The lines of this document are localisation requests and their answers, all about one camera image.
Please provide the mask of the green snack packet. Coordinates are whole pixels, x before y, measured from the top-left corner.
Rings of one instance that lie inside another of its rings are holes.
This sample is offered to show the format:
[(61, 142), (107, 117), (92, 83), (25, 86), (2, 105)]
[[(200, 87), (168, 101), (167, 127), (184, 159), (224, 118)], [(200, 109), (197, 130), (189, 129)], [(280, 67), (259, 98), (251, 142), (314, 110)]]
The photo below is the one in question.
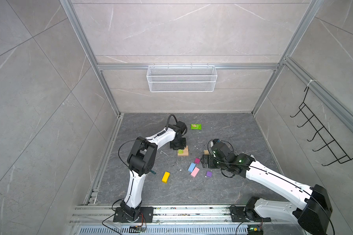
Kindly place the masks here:
[(201, 124), (191, 124), (191, 130), (202, 130)]

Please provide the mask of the pink block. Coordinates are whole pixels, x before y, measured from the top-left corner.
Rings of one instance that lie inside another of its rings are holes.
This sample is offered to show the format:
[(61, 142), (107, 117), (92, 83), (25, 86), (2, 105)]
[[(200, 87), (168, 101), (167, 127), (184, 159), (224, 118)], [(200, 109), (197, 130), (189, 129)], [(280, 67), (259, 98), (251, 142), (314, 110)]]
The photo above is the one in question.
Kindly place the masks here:
[(195, 167), (193, 171), (191, 172), (192, 177), (196, 177), (197, 174), (199, 173), (200, 169), (198, 167)]

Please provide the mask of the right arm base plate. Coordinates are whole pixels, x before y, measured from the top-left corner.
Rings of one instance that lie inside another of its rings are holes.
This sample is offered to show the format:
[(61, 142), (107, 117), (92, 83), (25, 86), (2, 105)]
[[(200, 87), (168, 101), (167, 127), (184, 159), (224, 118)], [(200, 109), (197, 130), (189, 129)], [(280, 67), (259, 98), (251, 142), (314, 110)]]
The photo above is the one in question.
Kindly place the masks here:
[(231, 205), (229, 214), (232, 222), (271, 222), (271, 218), (260, 217), (253, 209)]

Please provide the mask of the light blue block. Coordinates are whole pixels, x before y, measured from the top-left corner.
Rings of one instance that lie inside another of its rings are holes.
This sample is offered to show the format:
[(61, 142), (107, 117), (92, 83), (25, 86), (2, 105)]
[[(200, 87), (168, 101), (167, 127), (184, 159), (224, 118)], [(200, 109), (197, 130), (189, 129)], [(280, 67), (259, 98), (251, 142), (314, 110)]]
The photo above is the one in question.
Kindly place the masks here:
[(192, 173), (193, 170), (195, 169), (195, 167), (196, 167), (196, 164), (195, 163), (191, 163), (189, 168), (188, 168), (188, 171)]

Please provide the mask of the aluminium mounting rail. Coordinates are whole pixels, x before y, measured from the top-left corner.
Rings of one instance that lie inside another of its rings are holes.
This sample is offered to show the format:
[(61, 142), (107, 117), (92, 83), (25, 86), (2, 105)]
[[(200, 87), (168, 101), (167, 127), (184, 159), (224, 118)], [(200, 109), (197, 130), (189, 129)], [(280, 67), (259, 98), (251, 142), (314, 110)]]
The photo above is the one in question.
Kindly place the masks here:
[(273, 218), (250, 221), (243, 205), (148, 205), (135, 222), (119, 207), (77, 206), (71, 235), (305, 235), (296, 223)]

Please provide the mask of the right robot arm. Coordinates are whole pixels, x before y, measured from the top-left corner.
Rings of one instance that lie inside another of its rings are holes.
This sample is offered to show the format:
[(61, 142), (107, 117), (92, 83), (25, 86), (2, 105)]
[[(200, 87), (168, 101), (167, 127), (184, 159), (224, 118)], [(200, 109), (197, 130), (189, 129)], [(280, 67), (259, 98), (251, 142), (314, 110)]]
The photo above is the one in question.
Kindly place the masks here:
[(247, 221), (263, 221), (274, 218), (299, 224), (312, 235), (325, 235), (331, 222), (332, 206), (327, 190), (291, 180), (264, 166), (252, 155), (235, 154), (232, 145), (219, 139), (208, 141), (208, 167), (218, 168), (255, 181), (286, 201), (270, 201), (253, 196), (243, 209)]

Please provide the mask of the yellow arch block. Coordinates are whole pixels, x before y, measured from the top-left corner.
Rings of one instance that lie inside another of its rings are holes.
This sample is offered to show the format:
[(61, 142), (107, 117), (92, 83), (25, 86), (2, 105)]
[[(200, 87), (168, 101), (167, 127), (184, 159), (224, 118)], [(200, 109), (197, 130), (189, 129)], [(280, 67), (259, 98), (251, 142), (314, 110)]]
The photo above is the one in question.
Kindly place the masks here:
[(163, 183), (167, 184), (169, 177), (170, 177), (170, 173), (166, 171), (166, 172), (164, 173), (164, 175), (163, 175), (161, 181), (162, 181)]

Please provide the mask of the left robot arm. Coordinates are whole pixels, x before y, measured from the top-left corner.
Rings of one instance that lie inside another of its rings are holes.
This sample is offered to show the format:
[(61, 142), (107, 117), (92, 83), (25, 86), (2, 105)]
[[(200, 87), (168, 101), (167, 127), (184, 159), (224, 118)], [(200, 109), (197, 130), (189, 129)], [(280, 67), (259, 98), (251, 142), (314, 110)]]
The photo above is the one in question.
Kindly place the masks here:
[(120, 203), (128, 221), (136, 221), (140, 216), (142, 203), (142, 190), (147, 174), (151, 172), (157, 150), (169, 143), (173, 150), (186, 148), (187, 126), (177, 120), (174, 114), (170, 114), (166, 126), (150, 137), (138, 137), (129, 152), (125, 166), (129, 169), (129, 184), (125, 198)]

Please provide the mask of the natural wood block long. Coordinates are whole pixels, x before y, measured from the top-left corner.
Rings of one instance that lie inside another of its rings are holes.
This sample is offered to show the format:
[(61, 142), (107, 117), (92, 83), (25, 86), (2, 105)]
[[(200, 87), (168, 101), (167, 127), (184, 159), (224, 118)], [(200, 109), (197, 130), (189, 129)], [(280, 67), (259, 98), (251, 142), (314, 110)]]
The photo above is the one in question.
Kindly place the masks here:
[(178, 156), (189, 156), (189, 149), (188, 149), (188, 146), (186, 146), (186, 147), (183, 149), (183, 154), (178, 154), (178, 151), (177, 151), (177, 155), (178, 155)]

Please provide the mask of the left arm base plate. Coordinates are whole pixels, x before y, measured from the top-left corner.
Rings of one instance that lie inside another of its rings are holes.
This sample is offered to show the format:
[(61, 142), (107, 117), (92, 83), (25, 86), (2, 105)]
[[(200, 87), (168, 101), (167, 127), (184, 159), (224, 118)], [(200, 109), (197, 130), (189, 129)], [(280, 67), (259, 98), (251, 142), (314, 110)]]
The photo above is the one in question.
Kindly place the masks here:
[(140, 207), (134, 210), (125, 210), (121, 207), (115, 209), (113, 222), (121, 223), (151, 223), (154, 217), (154, 207)]

